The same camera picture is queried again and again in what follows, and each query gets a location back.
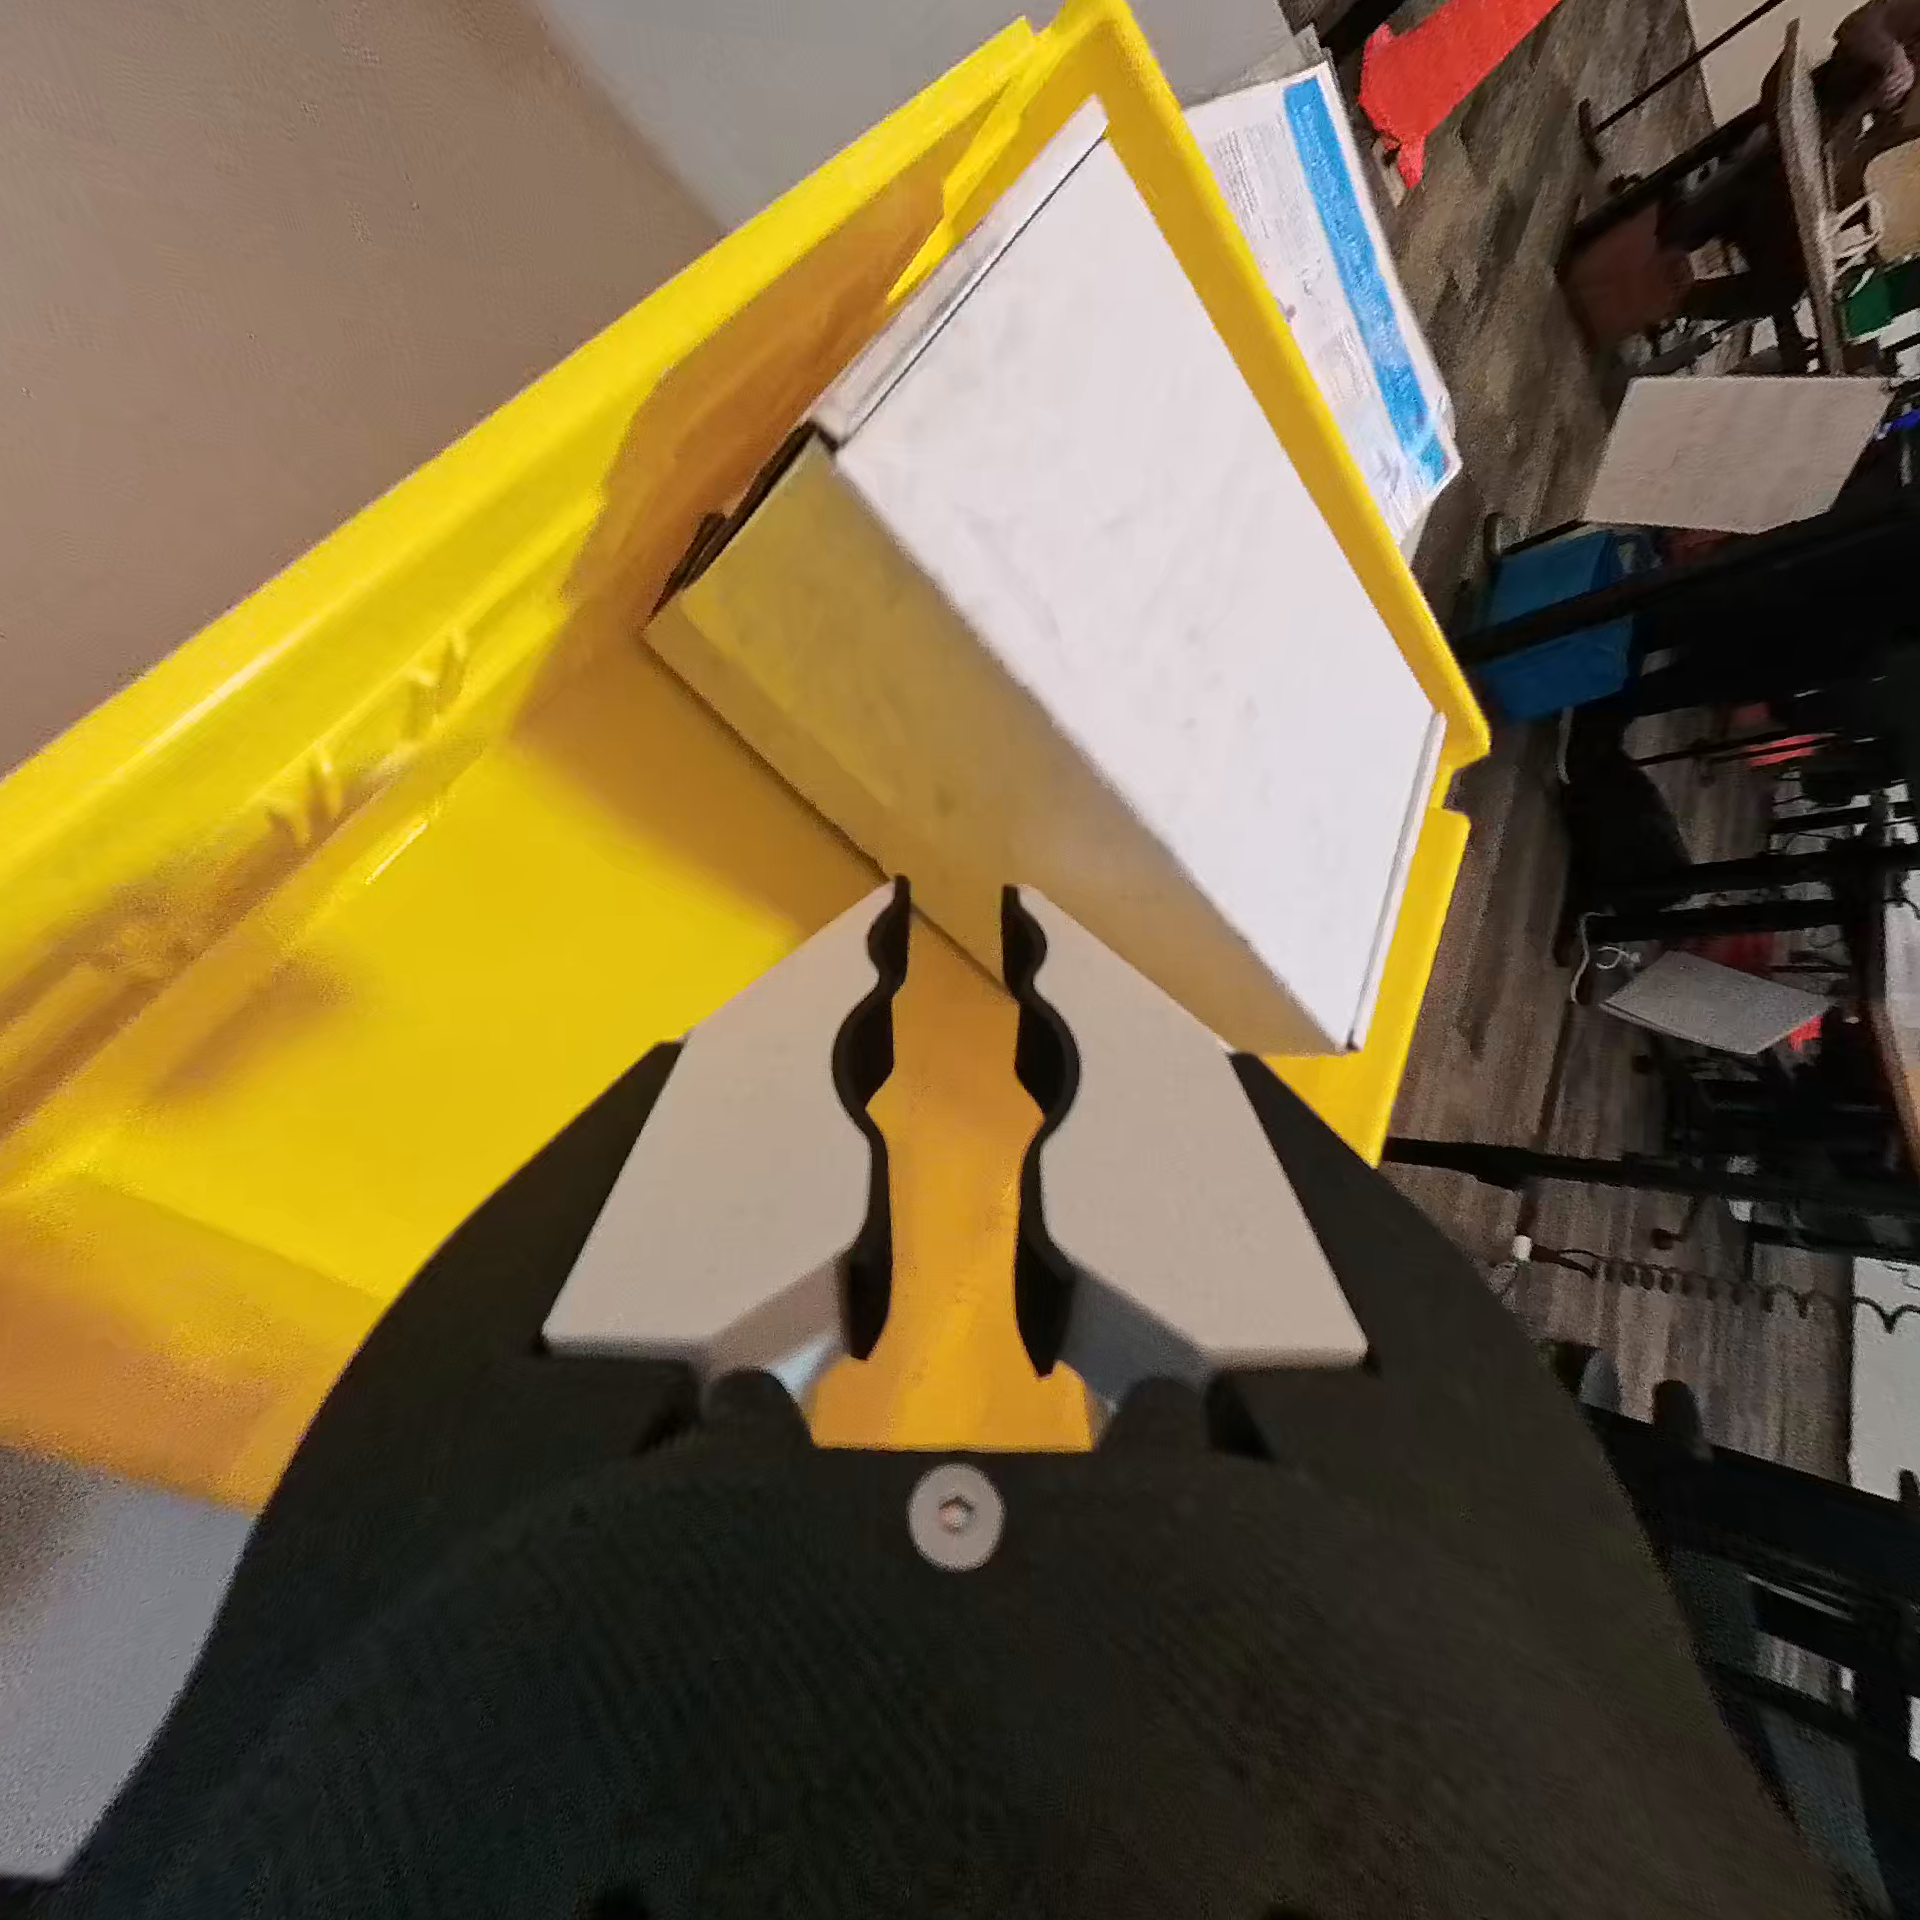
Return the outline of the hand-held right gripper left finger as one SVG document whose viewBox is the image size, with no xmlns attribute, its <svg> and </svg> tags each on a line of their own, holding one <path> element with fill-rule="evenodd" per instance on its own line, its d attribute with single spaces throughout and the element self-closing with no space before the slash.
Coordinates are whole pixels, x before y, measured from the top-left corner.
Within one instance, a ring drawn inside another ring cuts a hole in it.
<svg viewBox="0 0 1920 1920">
<path fill-rule="evenodd" d="M 912 891 L 876 886 L 693 1027 L 539 1330 L 692 1374 L 869 1360 L 895 1290 L 885 1134 Z"/>
</svg>

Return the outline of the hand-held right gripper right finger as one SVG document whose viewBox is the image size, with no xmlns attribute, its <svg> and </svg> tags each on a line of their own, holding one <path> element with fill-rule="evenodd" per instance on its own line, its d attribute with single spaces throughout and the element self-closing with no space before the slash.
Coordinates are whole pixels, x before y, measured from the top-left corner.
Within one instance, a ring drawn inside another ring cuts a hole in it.
<svg viewBox="0 0 1920 1920">
<path fill-rule="evenodd" d="M 1359 1321 L 1239 1058 L 1028 886 L 1002 888 L 1019 1160 L 1015 1307 L 1038 1374 L 1355 1370 Z"/>
</svg>

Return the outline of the yellow plastic bin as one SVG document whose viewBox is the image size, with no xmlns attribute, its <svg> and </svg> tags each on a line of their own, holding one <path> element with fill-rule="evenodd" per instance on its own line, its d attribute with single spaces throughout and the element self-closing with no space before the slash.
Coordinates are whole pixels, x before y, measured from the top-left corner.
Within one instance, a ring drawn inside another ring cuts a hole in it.
<svg viewBox="0 0 1920 1920">
<path fill-rule="evenodd" d="M 1445 721 L 1380 1160 L 1490 734 L 1123 4 L 1015 23 L 2 783 L 2 1447 L 258 1510 L 376 1314 L 653 1044 L 876 874 L 639 643 L 989 191 L 1098 103 Z"/>
</svg>

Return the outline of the white cardboard mailer box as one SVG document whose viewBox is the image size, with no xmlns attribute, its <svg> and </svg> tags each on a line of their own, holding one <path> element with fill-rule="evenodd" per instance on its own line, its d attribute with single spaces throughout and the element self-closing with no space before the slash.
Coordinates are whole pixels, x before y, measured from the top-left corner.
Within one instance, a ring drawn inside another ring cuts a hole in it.
<svg viewBox="0 0 1920 1920">
<path fill-rule="evenodd" d="M 1226 1044 L 1365 1044 L 1442 716 L 1095 103 L 650 651 L 979 970 L 1039 891 Z"/>
</svg>

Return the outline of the white flat board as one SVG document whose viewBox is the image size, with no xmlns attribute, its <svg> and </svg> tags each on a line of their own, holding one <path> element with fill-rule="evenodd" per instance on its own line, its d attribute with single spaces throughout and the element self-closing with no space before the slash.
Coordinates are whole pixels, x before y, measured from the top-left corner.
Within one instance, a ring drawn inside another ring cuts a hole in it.
<svg viewBox="0 0 1920 1920">
<path fill-rule="evenodd" d="M 1759 1058 L 1802 1028 L 1818 1028 L 1828 1000 L 1708 957 L 1666 951 L 1600 1010 L 1668 1044 Z"/>
</svg>

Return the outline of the black metal rack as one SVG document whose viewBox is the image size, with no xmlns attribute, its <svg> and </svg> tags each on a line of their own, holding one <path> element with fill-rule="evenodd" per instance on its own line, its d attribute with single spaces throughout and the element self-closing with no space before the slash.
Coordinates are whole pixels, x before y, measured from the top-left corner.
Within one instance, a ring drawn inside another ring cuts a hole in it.
<svg viewBox="0 0 1920 1920">
<path fill-rule="evenodd" d="M 1696 707 L 1743 707 L 1770 694 L 1862 694 L 1869 643 L 1889 668 L 1916 668 L 1916 488 L 1733 540 L 1712 556 L 1630 576 L 1549 610 L 1473 633 L 1463 663 L 1480 680 L 1523 651 L 1592 630 L 1653 630 L 1672 663 L 1593 707 L 1603 717 L 1650 717 Z M 1866 837 L 1810 854 L 1755 854 L 1689 863 L 1650 878 L 1568 888 L 1573 936 L 1603 941 L 1686 941 L 1708 936 L 1805 933 L 1836 927 L 1862 936 L 1889 886 L 1916 874 L 1916 843 Z M 1916 1220 L 1916 1181 L 1843 1181 L 1836 1176 L 1700 1171 L 1650 1158 L 1556 1158 L 1512 1143 L 1386 1140 L 1382 1160 L 1463 1176 L 1523 1191 L 1535 1184 L 1739 1198 L 1743 1203 L 1822 1206 Z"/>
</svg>

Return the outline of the white leaflet with blue stripe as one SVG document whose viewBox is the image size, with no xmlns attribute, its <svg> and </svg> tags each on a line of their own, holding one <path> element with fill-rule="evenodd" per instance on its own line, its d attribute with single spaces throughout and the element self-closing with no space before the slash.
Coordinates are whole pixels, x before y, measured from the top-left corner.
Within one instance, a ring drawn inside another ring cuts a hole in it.
<svg viewBox="0 0 1920 1920">
<path fill-rule="evenodd" d="M 1459 476 L 1452 393 L 1406 301 L 1329 63 L 1186 111 L 1403 558 Z"/>
</svg>

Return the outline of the brown cardboard panel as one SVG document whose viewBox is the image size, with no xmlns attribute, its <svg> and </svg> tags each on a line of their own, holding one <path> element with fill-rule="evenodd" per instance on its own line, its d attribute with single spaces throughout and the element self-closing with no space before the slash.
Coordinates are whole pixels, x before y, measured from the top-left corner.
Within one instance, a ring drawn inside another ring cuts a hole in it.
<svg viewBox="0 0 1920 1920">
<path fill-rule="evenodd" d="M 1879 378 L 1630 378 L 1580 521 L 1756 538 L 1828 513 L 1876 436 Z"/>
</svg>

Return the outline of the orange cone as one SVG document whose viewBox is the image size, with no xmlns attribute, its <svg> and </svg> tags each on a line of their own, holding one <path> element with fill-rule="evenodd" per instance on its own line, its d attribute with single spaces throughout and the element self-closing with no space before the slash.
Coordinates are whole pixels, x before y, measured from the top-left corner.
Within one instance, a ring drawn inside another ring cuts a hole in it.
<svg viewBox="0 0 1920 1920">
<path fill-rule="evenodd" d="M 1406 31 L 1382 20 L 1365 37 L 1356 108 L 1403 188 L 1419 188 L 1428 137 L 1556 8 L 1556 4 L 1438 4 Z"/>
</svg>

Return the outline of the background work table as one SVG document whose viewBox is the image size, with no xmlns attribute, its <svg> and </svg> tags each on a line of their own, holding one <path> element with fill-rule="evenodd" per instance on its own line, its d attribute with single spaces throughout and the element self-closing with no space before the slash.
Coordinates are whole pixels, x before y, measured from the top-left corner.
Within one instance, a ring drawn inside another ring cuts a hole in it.
<svg viewBox="0 0 1920 1920">
<path fill-rule="evenodd" d="M 1882 151 L 1916 137 L 1916 4 L 1866 4 L 1848 14 L 1828 63 L 1840 81 L 1830 84 L 1830 106 L 1822 106 L 1800 23 L 1790 20 L 1763 84 L 1763 100 L 1810 313 L 1810 367 L 1819 376 L 1843 376 L 1848 371 L 1836 303 L 1843 211 L 1833 177 L 1862 171 Z"/>
</svg>

